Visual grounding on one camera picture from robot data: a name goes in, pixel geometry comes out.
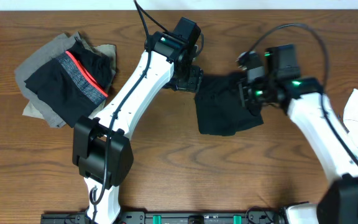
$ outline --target folded cloth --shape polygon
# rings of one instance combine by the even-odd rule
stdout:
[[[114,76],[116,74],[116,71],[115,71],[116,70],[116,46],[111,45],[111,44],[103,44],[103,45],[94,47],[93,52],[95,52],[98,55],[105,55],[110,58],[110,60],[111,60],[110,68],[111,68],[112,77],[114,78]],[[110,85],[107,86],[104,89],[104,91],[108,92],[109,88],[110,88]],[[95,110],[93,110],[93,112],[88,117],[93,119],[96,116],[96,114],[104,108],[105,104],[106,104],[106,101],[103,101]],[[33,106],[33,104],[31,102],[29,102],[25,106],[25,108],[23,110],[23,115],[30,116],[33,118],[44,119],[42,114]]]
[[[260,108],[243,108],[236,81],[244,76],[234,72],[228,76],[202,79],[195,96],[198,129],[201,134],[232,136],[263,124]]]
[[[74,127],[81,116],[89,116],[107,98],[103,88],[111,79],[110,59],[76,42],[35,71],[25,87]]]
[[[51,42],[45,44],[43,47],[34,52],[15,69],[16,83],[23,96],[30,100],[31,104],[42,114],[42,117],[44,117],[51,128],[61,128],[65,125],[64,120],[62,120],[61,117],[59,117],[59,115],[51,109],[51,107],[39,100],[36,94],[28,90],[25,87],[24,80],[28,79],[43,64],[72,47],[76,40],[81,41],[86,49],[92,50],[78,32],[70,38],[68,38],[66,34],[60,34]]]

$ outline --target stack of folded clothes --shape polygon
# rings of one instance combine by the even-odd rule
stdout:
[[[74,127],[81,116],[102,110],[115,75],[113,45],[91,48],[79,35],[59,35],[15,70],[29,99],[23,115],[42,118],[53,128]]]

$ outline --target gray cloth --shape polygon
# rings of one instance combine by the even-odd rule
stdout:
[[[84,45],[85,49],[90,50],[96,54],[106,54],[106,56],[111,57],[114,60],[114,63],[111,63],[112,68],[115,69],[115,60],[116,52],[115,46],[113,45],[101,45],[98,47],[98,50],[93,50],[84,39],[81,38],[80,34],[76,32],[70,38],[65,34],[60,34],[54,38],[51,42],[45,44],[43,47],[34,52],[29,58],[27,58],[21,65],[15,69],[15,78],[17,85],[19,86],[24,97],[30,100],[29,104],[24,108],[23,115],[32,116],[35,118],[40,118],[40,115],[47,121],[51,128],[61,128],[66,124],[64,120],[59,117],[52,109],[39,100],[37,95],[25,87],[25,80],[27,80],[39,67],[47,63],[52,58],[59,56],[64,53],[67,49],[73,46],[76,40],[80,40]],[[95,109],[100,111],[105,104],[105,101],[101,103],[101,106]],[[95,116],[98,112],[93,111],[91,116]]]

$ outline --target wooden surface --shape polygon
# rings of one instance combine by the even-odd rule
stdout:
[[[205,73],[237,69],[237,56],[273,26],[305,22],[327,43],[328,93],[337,113],[358,88],[358,11],[151,11],[169,29],[181,16],[198,23],[205,47],[196,64]],[[148,23],[150,32],[157,26]],[[73,130],[49,128],[22,116],[27,100],[14,69],[62,32],[79,30],[93,45],[117,45],[117,92],[139,62],[144,31],[135,11],[0,12],[0,223],[38,223],[44,212],[88,206],[71,163]],[[316,42],[299,29],[278,31],[258,48],[296,43],[304,75],[322,74]],[[198,132],[193,94],[161,90],[132,138],[135,162],[120,188],[123,206],[150,211],[246,210],[318,202],[328,187],[323,170],[297,127],[273,108],[265,124],[231,137]]]

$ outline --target green tape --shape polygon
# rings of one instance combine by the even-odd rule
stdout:
[[[161,215],[153,216],[153,224],[161,224]]]
[[[233,224],[241,224],[241,216],[240,215],[233,216]]]

